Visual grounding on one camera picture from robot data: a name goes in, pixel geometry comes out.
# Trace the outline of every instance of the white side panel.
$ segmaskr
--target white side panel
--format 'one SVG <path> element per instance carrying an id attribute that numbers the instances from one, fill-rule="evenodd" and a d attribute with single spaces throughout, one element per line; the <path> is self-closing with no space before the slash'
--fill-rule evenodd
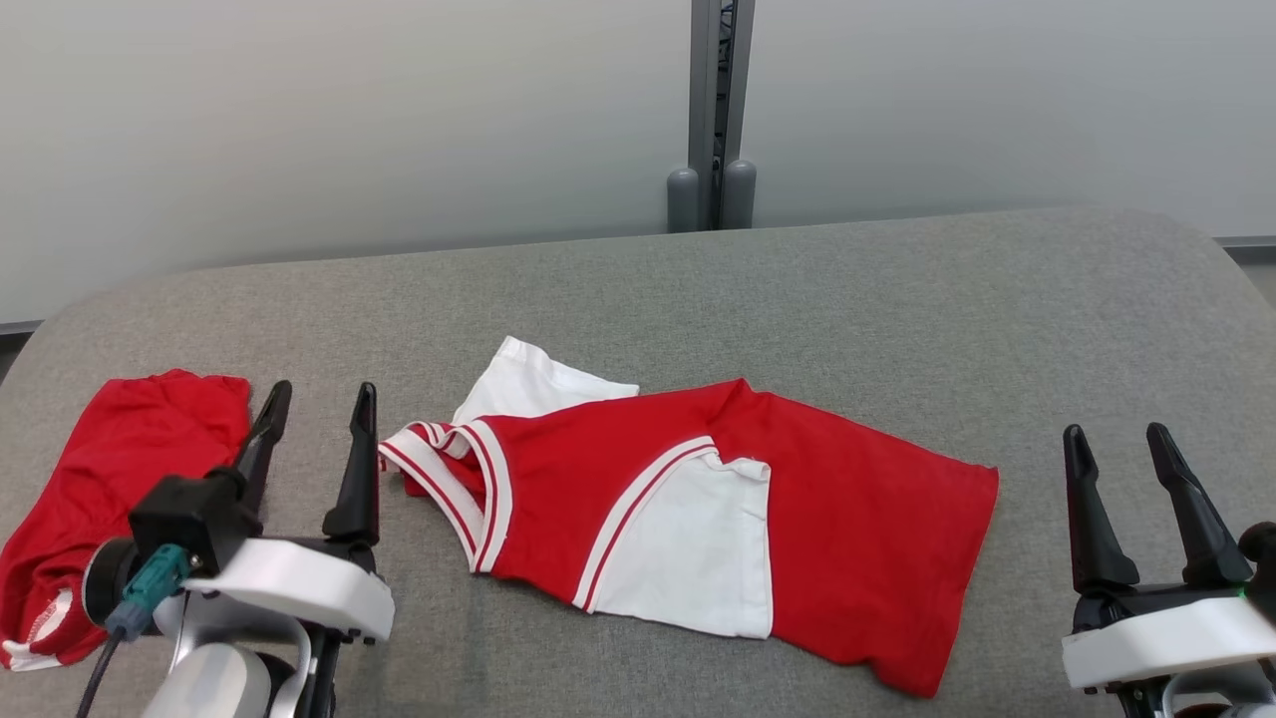
<path id="1" fill-rule="evenodd" d="M 1276 233 L 1276 4 L 757 0 L 754 226 L 1099 201 Z"/>
<path id="2" fill-rule="evenodd" d="M 652 233 L 681 0 L 3 0 L 0 323 L 158 272 Z"/>
<path id="3" fill-rule="evenodd" d="M 717 454 L 676 465 L 616 534 L 588 610 L 723 636 L 771 635 L 769 477 L 766 464 L 723 465 Z"/>
<path id="4" fill-rule="evenodd" d="M 1276 656 L 1276 627 L 1248 599 L 1208 598 L 1063 639 L 1072 687 Z"/>

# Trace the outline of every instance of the white hem trim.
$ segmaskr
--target white hem trim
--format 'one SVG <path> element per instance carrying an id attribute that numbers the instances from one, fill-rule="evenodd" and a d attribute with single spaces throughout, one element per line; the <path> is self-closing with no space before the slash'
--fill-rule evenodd
<path id="1" fill-rule="evenodd" d="M 711 437 L 695 437 L 661 454 L 658 459 L 634 477 L 634 481 L 629 483 L 611 508 L 606 522 L 602 523 L 602 529 L 598 531 L 598 536 L 593 541 L 593 548 L 590 550 L 590 559 L 584 564 L 584 571 L 581 574 L 579 584 L 577 584 L 572 606 L 593 613 L 597 603 L 595 594 L 601 583 L 602 573 L 606 570 L 607 556 L 624 536 L 629 519 L 642 511 L 642 506 L 674 473 L 674 469 L 698 457 L 716 453 L 717 448 Z"/>
<path id="2" fill-rule="evenodd" d="M 461 539 L 470 571 L 490 573 L 509 533 L 514 497 L 509 464 L 491 427 L 482 421 L 450 429 L 417 422 L 380 443 L 378 449 L 439 505 Z M 486 488 L 482 510 L 439 458 L 439 451 L 454 459 L 471 451 L 477 455 Z"/>
<path id="3" fill-rule="evenodd" d="M 509 481 L 509 464 L 500 441 L 482 420 L 475 420 L 464 427 L 456 427 L 478 454 L 478 467 L 482 469 L 484 485 L 487 488 L 486 511 L 484 511 L 484 536 L 478 545 L 478 571 L 490 573 L 505 536 L 509 533 L 509 517 L 513 513 L 514 490 Z"/>
<path id="4" fill-rule="evenodd" d="M 419 436 L 412 431 L 413 426 L 420 426 L 422 432 L 433 439 L 425 440 Z M 473 573 L 475 555 L 478 539 L 482 537 L 484 515 L 478 510 L 478 502 L 470 496 L 466 487 L 457 481 L 448 465 L 435 454 L 431 445 L 441 444 L 436 427 L 419 423 L 408 425 L 390 439 L 380 443 L 378 450 L 387 462 L 398 467 L 404 477 L 416 482 L 439 505 L 443 515 L 448 518 L 452 528 L 457 532 L 461 547 L 466 551 L 470 571 Z"/>

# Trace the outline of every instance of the red stripe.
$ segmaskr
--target red stripe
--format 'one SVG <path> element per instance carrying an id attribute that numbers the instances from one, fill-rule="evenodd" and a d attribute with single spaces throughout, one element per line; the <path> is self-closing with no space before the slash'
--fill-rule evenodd
<path id="1" fill-rule="evenodd" d="M 412 425 L 412 426 L 410 426 L 407 429 L 407 431 L 410 431 L 410 432 L 415 434 L 416 436 L 421 437 L 430 446 L 434 446 L 434 441 L 435 441 L 434 435 L 430 432 L 429 429 L 426 429 L 425 425 Z"/>
<path id="2" fill-rule="evenodd" d="M 487 448 L 478 440 L 477 434 L 470 431 L 470 427 L 456 427 L 456 431 L 466 432 L 466 436 L 470 437 L 470 444 L 472 444 L 478 451 L 478 455 L 482 457 L 487 468 L 484 476 L 487 477 L 487 494 L 491 495 L 491 511 L 484 517 L 484 520 L 487 522 L 487 536 L 482 539 L 482 553 L 478 556 L 478 561 L 475 562 L 475 571 L 481 571 L 482 560 L 486 559 L 487 550 L 491 547 L 491 536 L 496 531 L 496 517 L 499 515 L 496 508 L 500 506 L 500 504 L 498 504 L 500 501 L 500 496 L 496 494 L 496 469 L 491 463 L 491 457 L 487 455 Z"/>
<path id="3" fill-rule="evenodd" d="M 473 553 L 475 552 L 475 538 L 472 536 L 470 536 L 470 527 L 466 524 L 464 519 L 461 518 L 461 513 L 457 511 L 457 508 L 452 505 L 452 500 L 448 499 L 447 492 L 444 492 L 441 488 L 439 488 L 439 485 L 434 483 L 434 480 L 431 480 L 429 477 L 429 474 L 426 474 L 425 472 L 422 472 L 421 468 L 416 465 L 416 462 L 412 462 L 411 459 L 408 459 L 407 457 L 404 457 L 402 451 L 399 451 L 398 449 L 390 446 L 389 444 L 384 444 L 383 443 L 382 446 L 385 448 L 385 449 L 388 449 L 388 450 L 390 450 L 390 453 L 393 453 L 396 457 L 398 457 L 399 459 L 402 459 L 404 464 L 407 464 L 413 472 L 416 472 L 417 474 L 420 474 L 421 480 L 425 481 L 425 483 L 430 485 L 431 487 L 434 487 L 434 491 L 439 492 L 439 496 L 443 499 L 443 504 L 445 505 L 445 508 L 448 509 L 448 511 L 450 511 L 452 515 L 457 519 L 457 525 L 459 525 L 461 531 L 466 534 L 466 543 L 470 545 L 470 553 Z"/>
<path id="4" fill-rule="evenodd" d="M 625 524 L 629 523 L 629 517 L 633 517 L 634 510 L 638 509 L 639 504 L 642 504 L 643 497 L 647 496 L 647 492 L 651 491 L 651 487 L 653 487 L 657 483 L 660 483 L 660 480 L 670 469 L 672 469 L 675 464 L 678 464 L 684 458 L 686 458 L 686 455 L 695 454 L 697 451 L 703 451 L 706 449 L 713 449 L 713 445 L 712 444 L 706 444 L 704 446 L 697 446 L 695 449 L 688 449 L 686 451 L 684 451 L 684 453 L 679 454 L 678 457 L 670 459 L 669 464 L 665 464 L 665 468 L 661 469 L 660 473 L 657 473 L 655 477 L 652 477 L 652 480 L 649 482 L 647 482 L 647 486 L 643 487 L 642 494 L 638 495 L 638 499 L 635 499 L 634 502 L 629 505 L 629 510 L 625 511 L 624 518 L 620 519 L 620 525 L 616 527 L 616 533 L 611 534 L 611 541 L 607 542 L 607 550 L 602 552 L 602 559 L 598 561 L 598 570 L 595 571 L 593 580 L 590 583 L 590 593 L 584 597 L 584 607 L 583 608 L 586 611 L 588 611 L 590 610 L 590 604 L 593 603 L 593 592 L 595 592 L 595 589 L 598 588 L 598 579 L 602 576 L 602 568 L 607 565 L 607 557 L 611 556 L 611 550 L 615 548 L 616 539 L 620 538 L 620 533 L 624 532 Z"/>

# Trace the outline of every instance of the white sleeve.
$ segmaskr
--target white sleeve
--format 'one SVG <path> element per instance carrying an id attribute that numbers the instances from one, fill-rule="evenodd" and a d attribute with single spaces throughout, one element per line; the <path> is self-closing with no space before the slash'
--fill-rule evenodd
<path id="1" fill-rule="evenodd" d="M 609 383 L 573 370 L 553 361 L 541 347 L 507 335 L 452 423 L 467 425 L 493 416 L 544 417 L 588 402 L 637 394 L 637 385 Z"/>

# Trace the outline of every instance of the folded red cloth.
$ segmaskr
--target folded red cloth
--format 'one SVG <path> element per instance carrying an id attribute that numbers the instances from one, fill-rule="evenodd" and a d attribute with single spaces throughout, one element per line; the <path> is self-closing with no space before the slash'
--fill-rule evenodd
<path id="1" fill-rule="evenodd" d="M 111 380 L 71 431 L 34 509 L 0 552 L 0 663 L 11 671 L 82 661 L 106 634 L 80 602 L 93 552 L 129 534 L 128 514 L 168 474 L 202 477 L 248 436 L 249 384 L 172 370 Z"/>

